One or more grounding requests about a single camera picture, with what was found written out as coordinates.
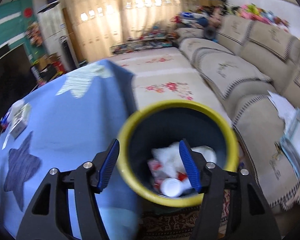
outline white star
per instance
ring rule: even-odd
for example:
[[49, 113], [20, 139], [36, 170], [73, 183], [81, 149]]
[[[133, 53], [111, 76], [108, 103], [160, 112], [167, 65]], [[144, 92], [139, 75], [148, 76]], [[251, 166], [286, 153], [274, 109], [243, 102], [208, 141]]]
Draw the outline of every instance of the white star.
[[112, 77], [112, 73], [103, 65], [92, 63], [66, 74], [66, 82], [56, 93], [56, 96], [70, 90], [75, 98], [81, 98], [88, 91], [94, 77]]

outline curtain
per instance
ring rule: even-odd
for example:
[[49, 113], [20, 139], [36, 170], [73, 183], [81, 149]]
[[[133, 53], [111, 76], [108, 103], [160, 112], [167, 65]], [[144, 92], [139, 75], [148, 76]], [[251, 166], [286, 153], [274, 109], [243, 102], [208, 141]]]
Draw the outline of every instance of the curtain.
[[153, 25], [172, 28], [170, 19], [195, 0], [60, 0], [66, 7], [85, 58], [110, 56], [109, 48], [139, 37]]

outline trash can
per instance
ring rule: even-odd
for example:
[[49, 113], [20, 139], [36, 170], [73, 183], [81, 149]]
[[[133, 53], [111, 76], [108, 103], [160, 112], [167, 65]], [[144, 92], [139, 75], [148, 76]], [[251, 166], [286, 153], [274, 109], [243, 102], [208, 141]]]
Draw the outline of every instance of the trash can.
[[147, 160], [151, 149], [168, 147], [185, 138], [190, 147], [206, 145], [217, 155], [217, 165], [236, 171], [239, 151], [228, 122], [213, 109], [188, 100], [168, 100], [132, 114], [119, 133], [118, 169], [125, 182], [141, 197], [163, 206], [189, 207], [201, 204], [203, 194], [179, 198], [158, 195], [153, 190]]

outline red round decoration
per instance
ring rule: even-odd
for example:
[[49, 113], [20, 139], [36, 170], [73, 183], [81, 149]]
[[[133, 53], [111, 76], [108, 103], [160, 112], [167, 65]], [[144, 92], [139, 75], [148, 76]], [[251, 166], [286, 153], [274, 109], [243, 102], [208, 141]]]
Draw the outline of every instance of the red round decoration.
[[30, 18], [32, 16], [32, 9], [31, 8], [26, 8], [24, 11], [23, 11], [23, 14], [26, 18]]

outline star pattern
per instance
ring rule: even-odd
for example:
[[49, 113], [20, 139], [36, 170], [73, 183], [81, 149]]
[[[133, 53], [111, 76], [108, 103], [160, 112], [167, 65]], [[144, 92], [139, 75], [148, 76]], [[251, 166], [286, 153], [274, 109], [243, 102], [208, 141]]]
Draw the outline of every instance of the star pattern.
[[70, 91], [75, 98], [81, 98], [88, 91], [93, 78], [96, 76], [108, 78], [112, 76], [112, 73], [98, 63], [92, 63], [78, 68], [66, 74], [66, 82], [56, 93], [56, 96]]
[[3, 185], [5, 192], [13, 192], [21, 211], [24, 206], [24, 183], [31, 179], [41, 166], [40, 158], [31, 155], [29, 152], [32, 133], [31, 131], [19, 149], [10, 149], [9, 171]]

